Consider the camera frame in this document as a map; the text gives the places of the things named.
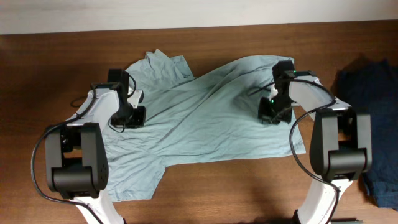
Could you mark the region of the light teal t-shirt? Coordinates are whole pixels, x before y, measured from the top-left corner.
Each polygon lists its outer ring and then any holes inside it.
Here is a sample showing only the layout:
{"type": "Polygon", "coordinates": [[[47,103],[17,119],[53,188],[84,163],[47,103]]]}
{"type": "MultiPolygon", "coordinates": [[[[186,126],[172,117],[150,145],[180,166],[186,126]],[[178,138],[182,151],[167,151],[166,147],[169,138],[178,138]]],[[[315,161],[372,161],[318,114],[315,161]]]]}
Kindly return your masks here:
{"type": "Polygon", "coordinates": [[[149,200],[168,166],[232,159],[260,159],[305,152],[300,132],[287,123],[258,120],[261,95],[280,56],[255,55],[194,77],[182,56],[156,50],[130,65],[128,73],[144,92],[141,128],[103,139],[109,164],[106,186],[114,202],[149,200]]]}

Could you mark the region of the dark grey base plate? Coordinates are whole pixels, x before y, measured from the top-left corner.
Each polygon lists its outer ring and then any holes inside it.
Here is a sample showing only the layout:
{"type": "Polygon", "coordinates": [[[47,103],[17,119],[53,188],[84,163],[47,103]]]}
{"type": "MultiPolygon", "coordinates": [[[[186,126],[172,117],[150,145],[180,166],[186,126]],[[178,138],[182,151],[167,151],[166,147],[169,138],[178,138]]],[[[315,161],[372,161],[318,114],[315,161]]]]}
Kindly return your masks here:
{"type": "Polygon", "coordinates": [[[332,220],[330,224],[364,224],[362,220],[332,220]]]}

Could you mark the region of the dark blue folded garment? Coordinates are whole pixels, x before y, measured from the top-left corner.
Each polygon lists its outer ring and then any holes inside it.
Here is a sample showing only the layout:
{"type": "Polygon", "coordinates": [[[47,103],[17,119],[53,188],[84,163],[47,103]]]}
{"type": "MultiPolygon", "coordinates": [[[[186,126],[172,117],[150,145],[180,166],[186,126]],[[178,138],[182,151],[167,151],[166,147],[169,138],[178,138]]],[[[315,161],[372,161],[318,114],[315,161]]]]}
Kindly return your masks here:
{"type": "Polygon", "coordinates": [[[364,186],[379,208],[397,210],[397,67],[384,59],[343,70],[337,95],[370,114],[373,161],[364,186]]]}

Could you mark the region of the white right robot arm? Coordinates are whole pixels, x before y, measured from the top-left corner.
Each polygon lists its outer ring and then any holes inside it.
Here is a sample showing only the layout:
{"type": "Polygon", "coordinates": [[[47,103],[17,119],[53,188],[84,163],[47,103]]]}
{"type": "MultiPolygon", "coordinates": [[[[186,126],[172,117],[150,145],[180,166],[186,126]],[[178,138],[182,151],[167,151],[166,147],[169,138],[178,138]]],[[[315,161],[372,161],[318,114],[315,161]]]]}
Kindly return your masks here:
{"type": "Polygon", "coordinates": [[[310,71],[274,72],[273,81],[264,88],[270,95],[261,98],[259,119],[277,124],[292,111],[293,103],[305,112],[293,123],[290,134],[307,116],[313,119],[310,169],[298,158],[293,137],[289,137],[296,163],[312,178],[304,203],[290,222],[331,223],[343,193],[371,166],[370,115],[339,100],[310,71]]]}

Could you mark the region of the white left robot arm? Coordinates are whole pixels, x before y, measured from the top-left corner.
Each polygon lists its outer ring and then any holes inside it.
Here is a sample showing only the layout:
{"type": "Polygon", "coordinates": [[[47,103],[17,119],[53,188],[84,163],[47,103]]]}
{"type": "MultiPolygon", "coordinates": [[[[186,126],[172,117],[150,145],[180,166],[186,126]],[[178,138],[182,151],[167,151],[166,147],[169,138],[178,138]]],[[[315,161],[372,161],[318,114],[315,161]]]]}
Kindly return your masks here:
{"type": "Polygon", "coordinates": [[[107,125],[142,126],[144,92],[128,83],[92,84],[76,113],[44,134],[46,178],[59,202],[77,206],[88,223],[124,223],[106,186],[109,165],[102,132],[107,125]]]}

